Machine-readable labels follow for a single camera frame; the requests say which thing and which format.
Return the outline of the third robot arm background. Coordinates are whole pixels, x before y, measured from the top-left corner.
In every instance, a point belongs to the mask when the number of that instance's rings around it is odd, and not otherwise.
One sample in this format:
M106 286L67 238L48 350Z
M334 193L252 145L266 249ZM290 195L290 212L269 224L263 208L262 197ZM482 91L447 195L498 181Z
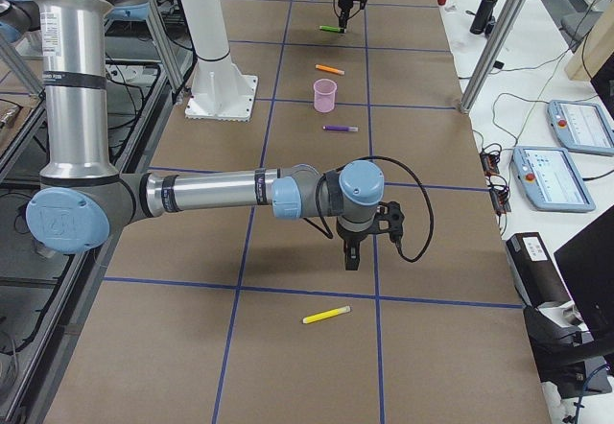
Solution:
M34 0L1 0L1 35L26 57L42 57L39 7Z

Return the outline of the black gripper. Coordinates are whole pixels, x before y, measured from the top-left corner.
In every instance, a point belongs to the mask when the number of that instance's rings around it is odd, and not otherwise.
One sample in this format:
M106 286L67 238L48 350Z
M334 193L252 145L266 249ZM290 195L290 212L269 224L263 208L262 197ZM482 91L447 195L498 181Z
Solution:
M353 223L344 216L336 219L337 234L343 240L344 268L354 271L360 265L360 243L373 234L373 220Z
M354 0L338 0L339 7L339 28L345 28L350 16L350 10L353 8Z

